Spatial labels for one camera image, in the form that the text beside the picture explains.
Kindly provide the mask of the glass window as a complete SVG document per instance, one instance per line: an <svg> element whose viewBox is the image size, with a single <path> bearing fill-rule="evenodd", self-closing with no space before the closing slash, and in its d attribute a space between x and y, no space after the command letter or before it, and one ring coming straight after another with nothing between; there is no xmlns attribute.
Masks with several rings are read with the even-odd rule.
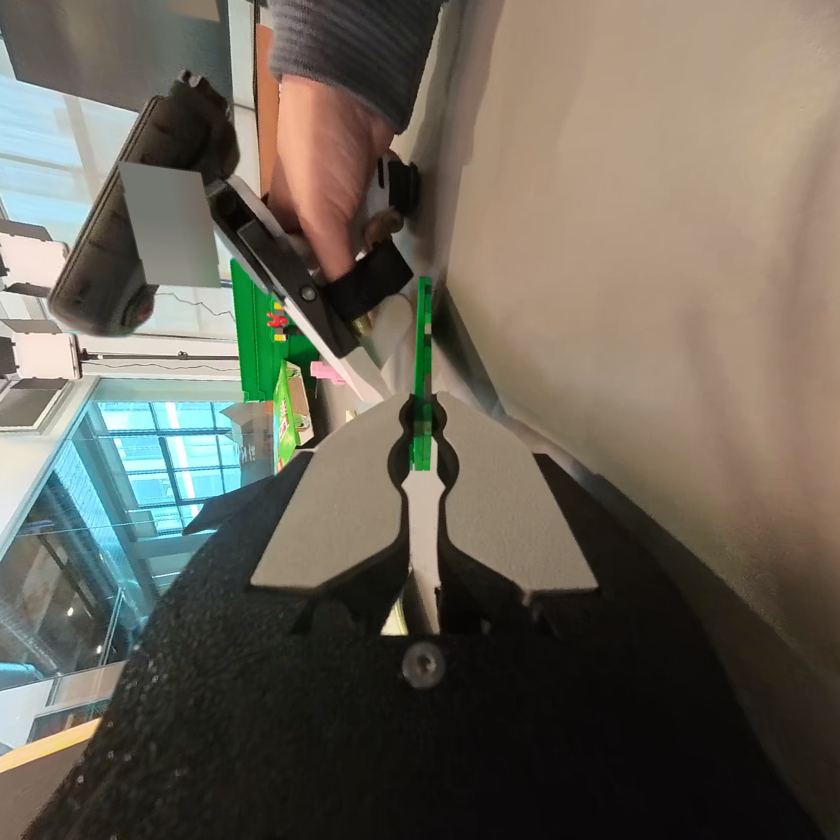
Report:
<svg viewBox="0 0 840 840"><path fill-rule="evenodd" d="M229 436L231 402L96 402L102 439L115 445L142 507L197 512L243 486L239 449Z"/></svg>

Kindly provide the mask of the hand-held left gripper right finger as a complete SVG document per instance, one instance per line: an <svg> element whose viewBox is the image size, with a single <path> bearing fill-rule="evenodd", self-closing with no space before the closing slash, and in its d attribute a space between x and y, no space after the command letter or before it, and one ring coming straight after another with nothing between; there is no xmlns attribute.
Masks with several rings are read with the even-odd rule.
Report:
<svg viewBox="0 0 840 840"><path fill-rule="evenodd" d="M452 477L438 515L445 550L538 596L591 594L598 582L528 446L512 431L448 392L436 394L443 419L437 465Z"/></svg>

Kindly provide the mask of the air vent grille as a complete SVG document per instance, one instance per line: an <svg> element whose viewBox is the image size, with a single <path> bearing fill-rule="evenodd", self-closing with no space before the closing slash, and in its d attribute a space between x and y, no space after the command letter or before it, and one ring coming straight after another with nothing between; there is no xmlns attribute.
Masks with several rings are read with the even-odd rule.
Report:
<svg viewBox="0 0 840 840"><path fill-rule="evenodd" d="M11 381L1 394L1 433L40 434L69 389L63 379Z"/></svg>

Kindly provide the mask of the green studded brick plate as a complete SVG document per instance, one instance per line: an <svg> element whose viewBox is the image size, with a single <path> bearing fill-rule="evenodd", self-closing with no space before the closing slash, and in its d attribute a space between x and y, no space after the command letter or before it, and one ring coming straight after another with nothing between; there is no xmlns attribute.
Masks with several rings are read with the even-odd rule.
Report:
<svg viewBox="0 0 840 840"><path fill-rule="evenodd" d="M432 463L434 409L432 407L432 318L434 283L420 276L416 286L416 336L411 469L429 471Z"/></svg>

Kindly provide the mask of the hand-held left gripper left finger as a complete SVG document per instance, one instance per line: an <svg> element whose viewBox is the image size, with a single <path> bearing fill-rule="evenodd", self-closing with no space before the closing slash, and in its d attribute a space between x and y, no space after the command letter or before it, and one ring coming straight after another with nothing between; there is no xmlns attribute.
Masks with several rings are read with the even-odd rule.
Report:
<svg viewBox="0 0 840 840"><path fill-rule="evenodd" d="M250 582L321 594L380 562L407 576L413 395L395 394L314 450Z"/></svg>

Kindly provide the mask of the cardboard box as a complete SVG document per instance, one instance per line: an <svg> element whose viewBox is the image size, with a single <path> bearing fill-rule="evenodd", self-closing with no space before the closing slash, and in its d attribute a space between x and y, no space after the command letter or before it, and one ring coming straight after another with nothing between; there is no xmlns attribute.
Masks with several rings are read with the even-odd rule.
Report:
<svg viewBox="0 0 840 840"><path fill-rule="evenodd" d="M236 444L240 485L246 487L275 475L274 404L265 402L234 403L221 410L231 423L226 433Z"/></svg>

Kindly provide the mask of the large green brick box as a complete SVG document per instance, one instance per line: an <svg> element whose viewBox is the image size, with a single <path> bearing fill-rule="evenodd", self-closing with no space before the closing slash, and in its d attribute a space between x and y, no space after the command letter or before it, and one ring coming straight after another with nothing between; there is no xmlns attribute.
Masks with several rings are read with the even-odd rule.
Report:
<svg viewBox="0 0 840 840"><path fill-rule="evenodd" d="M288 315L287 341L275 342L267 327L266 314L276 299L258 289L236 260L231 259L229 265L244 402L265 402L272 398L283 360L301 368L307 391L315 393L317 386L310 375L310 363L320 360L316 347Z"/></svg>

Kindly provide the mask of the white softbox light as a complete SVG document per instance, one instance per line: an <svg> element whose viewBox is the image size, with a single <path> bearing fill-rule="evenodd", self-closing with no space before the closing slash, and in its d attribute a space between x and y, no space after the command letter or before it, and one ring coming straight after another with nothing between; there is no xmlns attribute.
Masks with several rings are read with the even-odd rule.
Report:
<svg viewBox="0 0 840 840"><path fill-rule="evenodd" d="M15 285L36 287L44 297L55 284L70 255L70 247L52 239L40 225L1 220L2 290Z"/></svg>
<svg viewBox="0 0 840 840"><path fill-rule="evenodd" d="M80 347L74 333L47 319L2 318L2 375L23 380L81 379Z"/></svg>

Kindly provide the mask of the brown wooden board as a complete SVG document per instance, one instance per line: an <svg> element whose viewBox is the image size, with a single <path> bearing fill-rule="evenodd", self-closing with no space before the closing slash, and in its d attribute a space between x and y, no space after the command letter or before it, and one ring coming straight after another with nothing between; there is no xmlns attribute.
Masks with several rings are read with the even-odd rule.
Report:
<svg viewBox="0 0 840 840"><path fill-rule="evenodd" d="M259 147L259 194L270 191L277 160L279 83L269 69L273 36L269 27L257 25L256 36L256 122Z"/></svg>

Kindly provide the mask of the green snack packet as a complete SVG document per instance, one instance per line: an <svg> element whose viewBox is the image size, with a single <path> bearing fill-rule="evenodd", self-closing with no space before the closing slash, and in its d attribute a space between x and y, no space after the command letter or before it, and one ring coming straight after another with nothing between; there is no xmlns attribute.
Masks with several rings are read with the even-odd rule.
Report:
<svg viewBox="0 0 840 840"><path fill-rule="evenodd" d="M273 397L272 446L275 473L281 472L300 447L309 445L315 433L301 368L283 360Z"/></svg>

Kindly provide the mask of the black light stand pole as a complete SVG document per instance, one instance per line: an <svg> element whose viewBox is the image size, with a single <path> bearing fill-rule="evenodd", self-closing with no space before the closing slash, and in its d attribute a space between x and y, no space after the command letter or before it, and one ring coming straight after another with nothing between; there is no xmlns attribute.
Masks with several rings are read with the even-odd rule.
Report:
<svg viewBox="0 0 840 840"><path fill-rule="evenodd" d="M160 353L101 353L82 349L77 352L80 362L97 361L183 361L183 362L238 362L237 355L197 355L186 352L175 354Z"/></svg>

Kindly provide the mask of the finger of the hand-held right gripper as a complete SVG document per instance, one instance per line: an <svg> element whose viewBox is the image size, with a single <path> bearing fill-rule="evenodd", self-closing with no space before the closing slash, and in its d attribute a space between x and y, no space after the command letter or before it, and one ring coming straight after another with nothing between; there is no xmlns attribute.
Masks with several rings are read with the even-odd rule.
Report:
<svg viewBox="0 0 840 840"><path fill-rule="evenodd" d="M391 388L385 383L382 373L376 367L371 356L356 339L352 330L347 329L344 323L339 322L338 324L339 336L351 339L352 346L348 353L340 356L338 351L330 349L326 339L318 335L314 324L294 300L289 297L280 300L276 292L264 291L254 281L253 283L265 294L271 295L283 304L287 315L316 347L321 361L334 367L342 375L351 390L364 403L378 403L391 395Z"/></svg>
<svg viewBox="0 0 840 840"><path fill-rule="evenodd" d="M375 310L371 358L384 375L402 375L415 346L415 307L408 296L388 297Z"/></svg>

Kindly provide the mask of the dark wall screen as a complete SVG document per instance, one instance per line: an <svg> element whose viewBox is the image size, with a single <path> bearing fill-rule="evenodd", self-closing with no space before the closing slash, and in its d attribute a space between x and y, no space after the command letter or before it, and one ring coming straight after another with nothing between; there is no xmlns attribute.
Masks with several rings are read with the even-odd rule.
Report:
<svg viewBox="0 0 840 840"><path fill-rule="evenodd" d="M1 29L31 85L139 111L189 70L234 99L226 2L2 1Z"/></svg>

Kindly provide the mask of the person's right hand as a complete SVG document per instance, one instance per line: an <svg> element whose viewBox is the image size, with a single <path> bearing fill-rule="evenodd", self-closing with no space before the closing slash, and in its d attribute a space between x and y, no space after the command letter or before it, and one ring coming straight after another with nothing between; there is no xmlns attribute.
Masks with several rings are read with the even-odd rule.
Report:
<svg viewBox="0 0 840 840"><path fill-rule="evenodd" d="M323 276L338 280L354 267L351 225L394 133L356 97L305 77L282 77L278 108L268 209L284 232L308 241Z"/></svg>

